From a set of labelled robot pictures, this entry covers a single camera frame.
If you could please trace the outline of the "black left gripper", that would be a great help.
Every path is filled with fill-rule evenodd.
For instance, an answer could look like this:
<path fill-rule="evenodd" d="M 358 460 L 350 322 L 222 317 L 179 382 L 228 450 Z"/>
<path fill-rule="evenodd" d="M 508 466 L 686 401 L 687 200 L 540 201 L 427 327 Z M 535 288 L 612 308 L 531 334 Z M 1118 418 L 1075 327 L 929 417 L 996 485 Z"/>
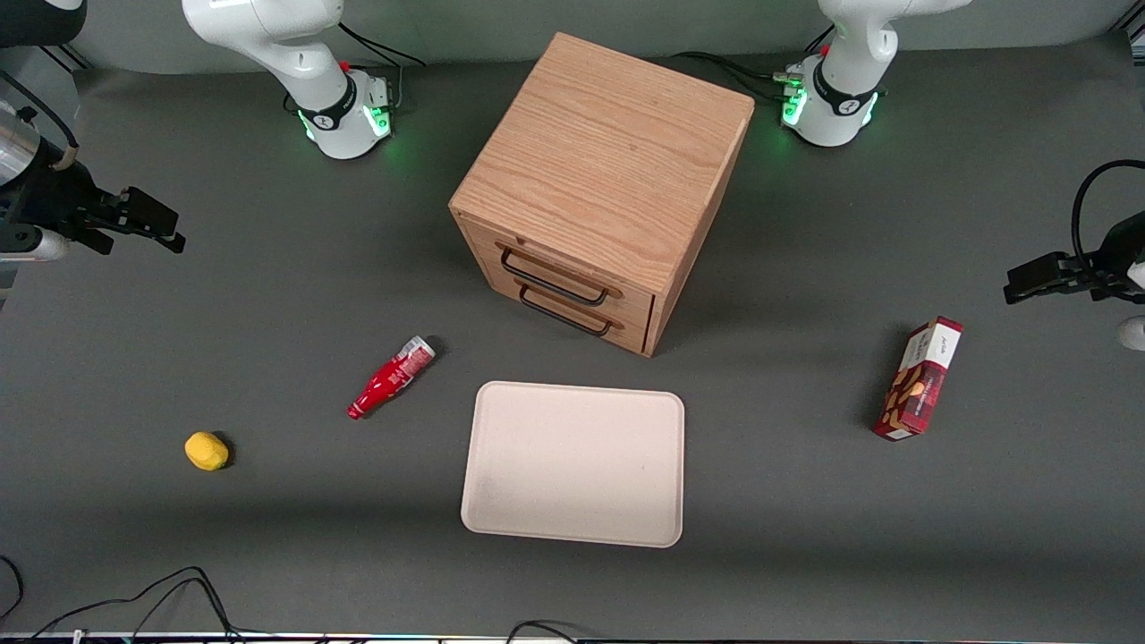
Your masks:
<path fill-rule="evenodd" d="M 1072 290 L 1088 294 L 1095 303 L 1118 297 L 1142 305 L 1142 253 L 1144 212 L 1138 212 L 1106 233 L 1097 250 L 1097 269 L 1073 265 L 1069 254 L 1055 251 L 1006 270 L 1005 303 L 1014 305 L 1039 296 L 1068 294 Z"/>

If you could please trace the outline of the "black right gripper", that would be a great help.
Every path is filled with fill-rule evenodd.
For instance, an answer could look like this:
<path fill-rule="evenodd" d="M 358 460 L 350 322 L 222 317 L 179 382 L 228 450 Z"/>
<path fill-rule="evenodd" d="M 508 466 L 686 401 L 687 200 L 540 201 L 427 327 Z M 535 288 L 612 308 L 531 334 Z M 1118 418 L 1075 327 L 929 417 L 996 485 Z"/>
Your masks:
<path fill-rule="evenodd" d="M 111 254 L 114 215 L 114 195 L 98 189 L 86 170 L 57 173 L 46 162 L 3 159 L 3 260 L 58 260 L 73 243 Z M 119 220 L 131 235 L 184 252 L 177 213 L 136 187 L 120 193 Z"/>

